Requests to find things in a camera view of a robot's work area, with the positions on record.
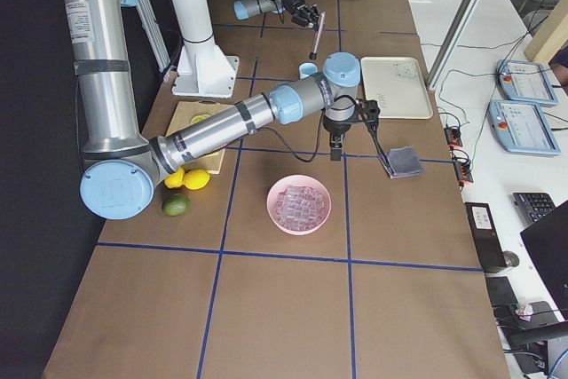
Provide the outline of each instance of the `pink bowl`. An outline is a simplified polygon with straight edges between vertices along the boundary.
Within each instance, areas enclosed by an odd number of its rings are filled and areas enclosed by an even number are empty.
[[[294,231],[285,228],[278,223],[277,212],[276,212],[276,200],[279,193],[285,193],[289,186],[309,186],[314,190],[317,190],[323,196],[323,220],[319,222],[316,226],[305,231]],[[306,177],[305,175],[290,175],[288,177],[282,178],[276,184],[272,186],[268,192],[268,197],[266,198],[266,208],[268,209],[268,215],[276,226],[278,226],[283,232],[293,235],[306,235],[313,233],[322,225],[325,224],[329,214],[331,213],[331,197],[326,187],[323,186],[317,179]]]

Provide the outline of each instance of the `lemon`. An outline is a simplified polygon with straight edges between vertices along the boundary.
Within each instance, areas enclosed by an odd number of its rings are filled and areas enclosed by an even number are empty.
[[[203,169],[190,170],[184,176],[184,187],[188,190],[199,190],[207,185],[211,175]]]
[[[162,212],[169,217],[176,217],[186,212],[190,204],[185,194],[175,193],[163,201]]]
[[[207,119],[208,117],[211,117],[211,114],[198,114],[195,115],[194,117],[192,117],[192,120],[189,121],[189,124],[196,124],[199,122],[204,121],[205,119]]]
[[[172,173],[163,180],[164,185],[168,188],[179,188],[184,183],[185,170],[179,168],[177,172]]]

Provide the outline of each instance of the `bowl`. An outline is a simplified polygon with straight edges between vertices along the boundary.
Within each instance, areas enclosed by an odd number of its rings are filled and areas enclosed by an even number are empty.
[[[266,208],[270,219],[283,232],[306,235],[313,233],[327,221],[331,213],[331,197],[326,187],[317,179],[305,175],[290,175],[272,186],[266,198]],[[299,217],[283,218],[282,214],[290,211]]]

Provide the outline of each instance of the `black keyboard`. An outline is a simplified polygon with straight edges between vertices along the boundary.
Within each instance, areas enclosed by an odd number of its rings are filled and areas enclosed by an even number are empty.
[[[546,193],[513,193],[513,198],[527,224],[538,221],[556,207]]]

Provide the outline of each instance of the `white tray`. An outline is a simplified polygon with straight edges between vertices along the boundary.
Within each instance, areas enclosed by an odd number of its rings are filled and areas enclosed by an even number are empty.
[[[386,119],[430,119],[432,105],[418,61],[410,57],[361,60],[365,98],[374,99]]]

